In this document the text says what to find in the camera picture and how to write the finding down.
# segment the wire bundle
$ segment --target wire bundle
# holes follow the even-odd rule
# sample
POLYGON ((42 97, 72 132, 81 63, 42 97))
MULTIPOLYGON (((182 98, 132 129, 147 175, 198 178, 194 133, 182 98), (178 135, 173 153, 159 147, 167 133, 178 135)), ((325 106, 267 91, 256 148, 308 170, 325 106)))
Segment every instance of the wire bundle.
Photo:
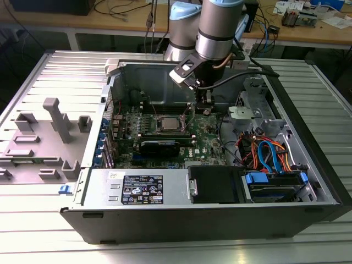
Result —
POLYGON ((134 2, 136 1, 136 0, 131 0, 131 2, 128 3, 128 4, 115 5, 115 6, 111 7, 111 8, 109 9, 109 13, 106 13, 106 12, 102 12, 102 11, 100 11, 100 10, 97 9, 97 7, 98 7, 101 3, 105 2, 105 1, 106 1, 106 0, 100 0, 99 2, 97 2, 97 3, 94 5, 93 8, 94 8, 94 10, 95 10, 96 12, 98 12, 98 13, 100 13, 100 14, 103 14, 103 15, 110 15, 110 16, 112 16, 112 17, 113 17, 113 15, 126 14, 126 13, 131 12, 131 11, 134 11, 134 10, 136 10, 136 9, 143 8, 143 7, 147 7, 147 6, 150 6, 150 5, 151 5, 151 3, 149 3, 149 4, 141 5, 141 6, 139 6, 139 7, 131 8, 131 9, 128 9, 128 10, 122 11, 122 12, 115 12, 115 11, 113 11, 113 9, 115 9, 115 8, 117 8, 117 7, 129 6, 130 4, 132 4, 132 3, 134 3, 134 2))
POLYGON ((281 162, 283 171, 284 172, 292 171, 288 162, 288 150, 284 146, 282 146, 279 142, 274 141, 266 136, 241 134, 235 145, 239 147, 241 141, 243 140, 250 142, 250 146, 251 146, 251 151, 240 161, 240 163, 244 167, 250 168, 253 170, 259 170, 265 173, 270 173, 269 169, 266 168, 265 166, 266 163, 260 162, 260 158, 259 158, 259 145, 262 141, 267 141, 276 147, 277 152, 274 152, 274 153, 269 152, 267 154, 265 162, 267 162, 270 159, 274 160, 273 155, 277 155, 277 157, 281 162))
POLYGON ((259 11, 261 12, 262 15, 258 15, 256 14, 256 19, 254 20, 254 22, 258 23, 261 27, 260 27, 260 30, 263 32, 263 37, 262 39, 260 40, 258 46, 253 50, 252 52, 252 56, 256 53, 257 56, 259 56, 260 54, 263 54, 263 53, 267 53, 267 52, 270 52, 270 51, 273 51, 274 48, 275 48, 275 44, 276 44, 276 39, 278 37, 278 35, 276 34, 273 34, 274 36, 274 40, 268 44, 269 42, 269 36, 270 36, 270 33, 268 32, 268 28, 270 26, 270 22, 269 20, 264 16, 264 12, 263 10, 261 9, 261 7, 259 7, 259 11), (266 40, 265 41, 265 44, 264 44, 264 48, 262 49, 259 49, 260 45, 263 43, 263 40, 266 40))

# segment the blue drive bracket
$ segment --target blue drive bracket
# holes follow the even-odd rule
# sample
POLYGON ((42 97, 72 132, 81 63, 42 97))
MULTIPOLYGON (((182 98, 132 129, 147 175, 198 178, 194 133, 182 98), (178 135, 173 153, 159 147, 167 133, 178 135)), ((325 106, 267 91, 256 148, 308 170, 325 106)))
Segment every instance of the blue drive bracket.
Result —
POLYGON ((246 175, 247 184, 269 183, 268 176, 264 172, 250 172, 246 175))

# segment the warning label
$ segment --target warning label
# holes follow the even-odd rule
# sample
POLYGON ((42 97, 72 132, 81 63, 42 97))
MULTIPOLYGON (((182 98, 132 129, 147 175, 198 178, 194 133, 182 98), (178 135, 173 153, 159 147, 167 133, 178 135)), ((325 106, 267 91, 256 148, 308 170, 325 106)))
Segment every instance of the warning label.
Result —
POLYGON ((162 175, 126 175, 123 179, 122 204, 155 205, 163 204, 162 175))

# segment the desk clutter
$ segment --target desk clutter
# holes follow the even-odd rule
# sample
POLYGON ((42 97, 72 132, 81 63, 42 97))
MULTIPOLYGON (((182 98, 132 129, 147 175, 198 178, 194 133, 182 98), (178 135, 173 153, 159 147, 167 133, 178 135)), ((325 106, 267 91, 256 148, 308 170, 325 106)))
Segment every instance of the desk clutter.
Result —
POLYGON ((278 1, 273 14, 282 15, 282 25, 315 27, 318 20, 343 29, 352 25, 348 15, 337 17, 344 0, 278 1))

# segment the table leg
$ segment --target table leg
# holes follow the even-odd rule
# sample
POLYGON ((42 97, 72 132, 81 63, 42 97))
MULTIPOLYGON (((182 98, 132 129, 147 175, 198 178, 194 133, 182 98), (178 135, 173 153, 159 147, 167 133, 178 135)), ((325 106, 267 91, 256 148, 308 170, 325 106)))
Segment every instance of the table leg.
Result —
POLYGON ((67 34, 68 42, 70 43, 71 50, 72 51, 81 50, 78 40, 76 38, 76 33, 74 31, 67 31, 66 34, 67 34))

